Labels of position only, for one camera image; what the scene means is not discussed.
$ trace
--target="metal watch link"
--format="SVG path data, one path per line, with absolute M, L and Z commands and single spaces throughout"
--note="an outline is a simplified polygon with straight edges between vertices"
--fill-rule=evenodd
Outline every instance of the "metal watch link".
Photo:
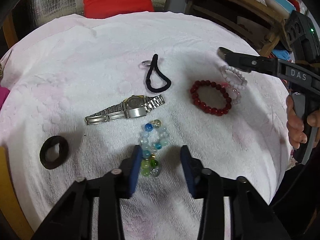
M 151 110 L 164 104 L 162 95 L 155 97 L 135 96 L 125 99 L 118 105 L 110 106 L 100 112 L 87 116 L 87 125 L 109 122 L 117 119 L 146 116 Z

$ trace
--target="black device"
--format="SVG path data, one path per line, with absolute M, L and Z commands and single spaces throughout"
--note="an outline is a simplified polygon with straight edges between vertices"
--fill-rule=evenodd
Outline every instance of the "black device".
M 124 240 L 119 199 L 130 198 L 138 180 L 142 149 L 101 178 L 78 177 L 41 223 L 31 240 L 90 240 L 93 198 L 99 197 L 98 240 Z M 220 177 L 192 158 L 186 145 L 180 160 L 194 199 L 203 198 L 198 240 L 223 240 L 223 197 L 230 199 L 231 239 L 290 240 L 272 209 L 245 177 Z
M 296 64 L 278 58 L 257 57 L 234 53 L 220 47 L 218 55 L 241 71 L 271 75 L 289 82 L 294 109 L 304 123 L 308 141 L 300 144 L 293 157 L 306 164 L 316 138 L 318 128 L 307 123 L 309 114 L 320 108 L 320 72 L 315 66 L 319 62 L 320 44 L 315 27 L 309 17 L 293 11 L 286 24 L 286 33 L 293 48 Z

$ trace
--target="purple fabric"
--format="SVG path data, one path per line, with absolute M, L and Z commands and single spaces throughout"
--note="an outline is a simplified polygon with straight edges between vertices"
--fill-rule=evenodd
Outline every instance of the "purple fabric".
M 0 87 L 0 110 L 9 93 L 10 93 L 9 89 Z

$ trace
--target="human hand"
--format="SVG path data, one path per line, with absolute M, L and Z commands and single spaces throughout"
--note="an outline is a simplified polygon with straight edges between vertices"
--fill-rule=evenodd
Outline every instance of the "human hand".
M 287 128 L 288 128 L 288 136 L 290 144 L 298 149 L 300 147 L 300 143 L 307 142 L 307 136 L 303 133 L 304 125 L 303 121 L 296 116 L 296 113 L 293 109 L 293 100 L 289 95 L 287 97 Z M 320 127 L 320 110 L 314 111 L 307 117 L 307 122 L 312 127 Z M 317 146 L 320 139 L 320 129 L 317 132 L 316 140 L 313 144 L 313 148 Z

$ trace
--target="multicolored bead bracelet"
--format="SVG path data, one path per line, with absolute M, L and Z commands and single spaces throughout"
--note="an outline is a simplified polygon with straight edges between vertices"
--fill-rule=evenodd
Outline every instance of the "multicolored bead bracelet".
M 216 90 L 219 90 L 222 93 L 223 97 L 226 99 L 226 106 L 223 109 L 217 109 L 215 107 L 211 108 L 210 106 L 207 106 L 205 102 L 201 102 L 199 94 L 196 92 L 200 86 L 211 86 L 213 88 L 216 88 Z M 222 116 L 224 114 L 227 114 L 231 109 L 232 99 L 229 97 L 226 89 L 221 87 L 221 85 L 217 84 L 216 82 L 211 82 L 210 80 L 197 80 L 190 89 L 190 93 L 192 94 L 192 99 L 194 99 L 194 105 L 199 106 L 207 114 Z
M 157 129 L 160 140 L 150 146 L 149 136 L 153 128 Z M 160 174 L 161 167 L 159 161 L 156 159 L 156 152 L 160 150 L 163 146 L 168 145 L 169 132 L 167 127 L 162 125 L 161 121 L 156 119 L 151 123 L 147 123 L 144 126 L 144 132 L 142 133 L 142 138 L 140 140 L 141 148 L 143 150 L 143 160 L 141 162 L 141 175 L 148 177 L 149 175 L 157 177 Z

